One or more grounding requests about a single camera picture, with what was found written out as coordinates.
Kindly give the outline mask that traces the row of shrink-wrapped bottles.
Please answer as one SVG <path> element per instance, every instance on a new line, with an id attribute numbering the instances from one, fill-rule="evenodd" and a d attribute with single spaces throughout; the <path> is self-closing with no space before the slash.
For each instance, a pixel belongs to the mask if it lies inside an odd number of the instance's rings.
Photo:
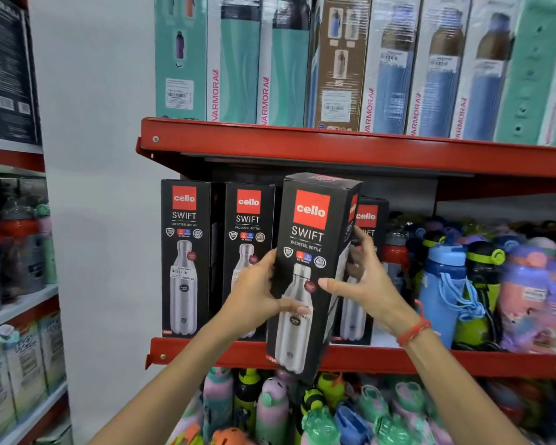
<path id="1" fill-rule="evenodd" d="M 0 310 L 56 283 L 46 179 L 0 173 Z"/>

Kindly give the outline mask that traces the brown bottle box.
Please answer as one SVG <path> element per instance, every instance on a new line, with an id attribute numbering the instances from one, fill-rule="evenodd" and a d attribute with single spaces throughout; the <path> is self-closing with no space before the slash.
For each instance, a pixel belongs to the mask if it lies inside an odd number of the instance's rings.
<path id="1" fill-rule="evenodd" d="M 317 0 L 304 127 L 356 132 L 372 0 Z"/>

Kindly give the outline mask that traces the black steel bottle box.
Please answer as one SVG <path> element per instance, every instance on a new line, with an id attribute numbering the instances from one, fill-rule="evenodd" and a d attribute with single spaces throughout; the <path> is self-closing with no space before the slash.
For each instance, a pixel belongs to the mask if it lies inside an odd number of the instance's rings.
<path id="1" fill-rule="evenodd" d="M 281 202 L 282 189 L 275 185 L 225 184 L 223 302 L 242 270 L 275 247 Z"/>
<path id="2" fill-rule="evenodd" d="M 381 258 L 385 244 L 389 207 L 390 204 L 385 199 L 362 196 L 356 212 L 356 225 L 372 238 L 378 258 Z M 373 318 L 359 303 L 343 298 L 335 321 L 332 336 L 332 343 L 335 345 L 371 344 Z"/>
<path id="3" fill-rule="evenodd" d="M 319 371 L 339 301 L 318 280 L 343 280 L 361 186 L 311 172 L 283 181 L 271 293 L 299 301 L 310 312 L 282 312 L 267 321 L 266 357 L 304 384 L 312 384 Z"/>
<path id="4" fill-rule="evenodd" d="M 217 183 L 161 181 L 163 337 L 193 337 L 212 314 L 222 202 Z"/>

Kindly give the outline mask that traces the red metal shelf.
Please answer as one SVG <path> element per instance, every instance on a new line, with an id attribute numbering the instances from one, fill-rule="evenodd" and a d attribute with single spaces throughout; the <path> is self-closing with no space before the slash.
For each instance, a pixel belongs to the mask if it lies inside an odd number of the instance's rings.
<path id="1" fill-rule="evenodd" d="M 145 369 L 167 365 L 190 342 L 189 339 L 155 337 L 150 341 Z M 452 351 L 453 356 L 475 377 L 530 378 L 556 380 L 556 354 L 517 354 L 510 352 Z M 217 360 L 229 368 L 275 368 L 266 357 L 262 342 L 234 342 Z M 330 345 L 320 371 L 371 374 L 416 374 L 407 354 L 399 348 Z"/>
<path id="2" fill-rule="evenodd" d="M 136 152 L 556 179 L 556 147 L 154 117 Z"/>

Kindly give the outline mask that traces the person's left hand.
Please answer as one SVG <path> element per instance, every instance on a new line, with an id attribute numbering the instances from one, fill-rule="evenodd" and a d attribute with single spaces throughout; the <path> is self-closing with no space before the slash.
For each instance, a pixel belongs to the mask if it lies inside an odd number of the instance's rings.
<path id="1" fill-rule="evenodd" d="M 220 312 L 219 327 L 237 340 L 263 325 L 273 315 L 270 292 L 276 250 L 270 250 L 258 263 L 243 269 Z"/>

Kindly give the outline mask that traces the teal bottle box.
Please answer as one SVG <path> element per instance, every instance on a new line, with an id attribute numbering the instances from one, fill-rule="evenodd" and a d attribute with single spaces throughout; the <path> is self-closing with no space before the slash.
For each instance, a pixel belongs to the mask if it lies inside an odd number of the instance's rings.
<path id="1" fill-rule="evenodd" d="M 262 0 L 258 125 L 304 126 L 310 24 L 308 0 Z"/>
<path id="2" fill-rule="evenodd" d="M 206 119 L 257 119 L 261 0 L 208 0 Z"/>
<path id="3" fill-rule="evenodd" d="M 206 120 L 208 0 L 154 0 L 156 115 Z"/>

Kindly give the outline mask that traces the black bottle lime green lid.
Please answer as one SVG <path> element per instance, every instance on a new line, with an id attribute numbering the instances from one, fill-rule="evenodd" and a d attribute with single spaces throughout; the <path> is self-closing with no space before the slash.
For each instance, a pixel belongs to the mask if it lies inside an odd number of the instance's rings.
<path id="1" fill-rule="evenodd" d="M 458 317 L 452 348 L 458 351 L 501 351 L 503 326 L 497 303 L 505 253 L 488 241 L 473 241 L 465 249 L 467 284 L 464 298 L 470 302 L 470 309 Z"/>

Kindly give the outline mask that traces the row of colourful water bottles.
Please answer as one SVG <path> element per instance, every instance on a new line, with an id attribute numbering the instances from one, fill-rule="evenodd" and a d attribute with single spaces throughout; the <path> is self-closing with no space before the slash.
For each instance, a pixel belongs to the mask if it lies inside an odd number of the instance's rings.
<path id="1" fill-rule="evenodd" d="M 503 277 L 509 252 L 539 238 L 551 240 L 556 246 L 556 221 L 479 224 L 470 219 L 456 222 L 440 216 L 427 219 L 401 216 L 386 236 L 381 261 L 396 289 L 413 305 L 418 299 L 425 261 L 435 245 L 459 245 L 466 251 L 465 247 L 473 241 L 488 241 L 505 253 Z"/>

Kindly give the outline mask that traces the person's right hand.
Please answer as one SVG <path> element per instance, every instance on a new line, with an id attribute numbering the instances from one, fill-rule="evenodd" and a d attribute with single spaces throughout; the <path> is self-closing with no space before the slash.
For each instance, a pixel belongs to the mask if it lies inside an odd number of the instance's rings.
<path id="1" fill-rule="evenodd" d="M 353 284 L 353 296 L 342 297 L 359 303 L 382 328 L 398 338 L 416 325 L 420 316 L 393 286 L 376 255 L 372 238 L 358 226 L 355 237 L 360 247 L 350 247 L 346 269 L 357 282 Z"/>

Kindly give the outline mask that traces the white box blue bottle picture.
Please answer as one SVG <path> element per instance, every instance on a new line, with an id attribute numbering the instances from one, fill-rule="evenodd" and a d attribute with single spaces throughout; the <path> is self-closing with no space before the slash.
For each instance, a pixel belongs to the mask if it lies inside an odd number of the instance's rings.
<path id="1" fill-rule="evenodd" d="M 422 0 L 406 134 L 447 138 L 472 0 Z"/>
<path id="2" fill-rule="evenodd" d="M 403 134 L 422 0 L 372 0 L 359 130 Z"/>
<path id="3" fill-rule="evenodd" d="M 450 138 L 494 138 L 522 0 L 473 0 Z"/>

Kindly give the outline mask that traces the pink and purple bottle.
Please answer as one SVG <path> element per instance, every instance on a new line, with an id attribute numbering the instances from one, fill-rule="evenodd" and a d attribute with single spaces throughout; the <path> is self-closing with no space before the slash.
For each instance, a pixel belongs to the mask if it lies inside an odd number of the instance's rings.
<path id="1" fill-rule="evenodd" d="M 556 246 L 539 238 L 513 248 L 503 268 L 500 347 L 550 353 L 556 346 Z"/>

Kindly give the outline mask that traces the white shelf board red edge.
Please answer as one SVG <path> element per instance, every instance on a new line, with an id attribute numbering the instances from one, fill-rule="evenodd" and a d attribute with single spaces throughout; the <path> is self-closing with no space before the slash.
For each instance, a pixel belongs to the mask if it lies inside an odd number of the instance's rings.
<path id="1" fill-rule="evenodd" d="M 0 445 L 32 445 L 68 408 L 67 382 L 64 381 L 26 420 L 1 439 Z"/>
<path id="2" fill-rule="evenodd" d="M 41 291 L 17 297 L 13 303 L 2 305 L 0 309 L 0 325 L 7 323 L 20 314 L 39 306 L 41 303 L 57 296 L 58 284 L 47 285 Z"/>
<path id="3" fill-rule="evenodd" d="M 0 139 L 0 166 L 18 172 L 45 173 L 43 147 L 40 145 Z"/>

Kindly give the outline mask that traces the pile of pastel kids bottles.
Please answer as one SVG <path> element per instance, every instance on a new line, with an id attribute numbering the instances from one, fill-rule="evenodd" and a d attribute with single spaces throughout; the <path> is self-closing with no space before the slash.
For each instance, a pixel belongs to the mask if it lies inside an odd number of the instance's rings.
<path id="1" fill-rule="evenodd" d="M 556 383 L 476 380 L 532 445 L 556 445 Z M 213 367 L 165 445 L 457 445 L 418 375 Z"/>

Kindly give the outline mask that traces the person's left forearm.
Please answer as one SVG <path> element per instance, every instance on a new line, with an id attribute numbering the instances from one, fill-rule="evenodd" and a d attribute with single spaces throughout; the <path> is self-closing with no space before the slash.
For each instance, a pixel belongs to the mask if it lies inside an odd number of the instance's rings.
<path id="1" fill-rule="evenodd" d="M 87 445 L 165 445 L 209 369 L 239 336 L 216 314 Z"/>

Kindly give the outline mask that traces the red wrist band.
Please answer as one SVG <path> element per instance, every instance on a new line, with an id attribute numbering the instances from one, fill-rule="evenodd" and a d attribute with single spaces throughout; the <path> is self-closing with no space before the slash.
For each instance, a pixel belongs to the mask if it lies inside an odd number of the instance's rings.
<path id="1" fill-rule="evenodd" d="M 407 329 L 397 338 L 397 344 L 401 348 L 407 346 L 411 341 L 419 336 L 422 331 L 432 329 L 432 322 L 424 315 L 424 307 L 419 299 L 415 299 L 415 307 L 417 308 L 417 314 L 420 316 L 420 321 L 416 325 Z"/>

